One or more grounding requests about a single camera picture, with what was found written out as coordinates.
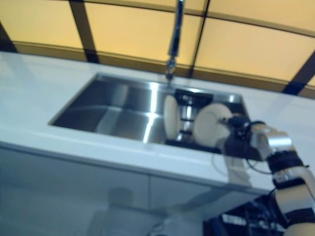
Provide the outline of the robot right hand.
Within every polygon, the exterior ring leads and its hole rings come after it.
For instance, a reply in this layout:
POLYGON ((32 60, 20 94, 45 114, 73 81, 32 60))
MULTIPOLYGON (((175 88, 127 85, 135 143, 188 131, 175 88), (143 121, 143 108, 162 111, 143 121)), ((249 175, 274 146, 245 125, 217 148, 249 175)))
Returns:
POLYGON ((246 140, 251 132, 252 122, 247 116, 221 118, 220 123, 228 127, 233 137, 237 140, 246 140))

